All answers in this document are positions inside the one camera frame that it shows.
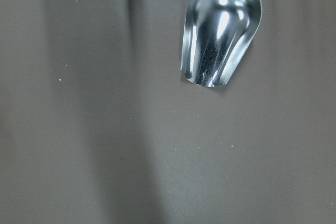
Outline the metal scoop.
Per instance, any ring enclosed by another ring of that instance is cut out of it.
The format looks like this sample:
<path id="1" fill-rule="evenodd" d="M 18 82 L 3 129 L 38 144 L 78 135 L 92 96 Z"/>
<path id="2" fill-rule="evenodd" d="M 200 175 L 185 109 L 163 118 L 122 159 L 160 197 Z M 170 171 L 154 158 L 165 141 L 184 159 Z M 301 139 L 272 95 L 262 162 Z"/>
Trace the metal scoop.
<path id="1" fill-rule="evenodd" d="M 180 70 L 189 82 L 228 84 L 262 19 L 261 0 L 189 0 Z"/>

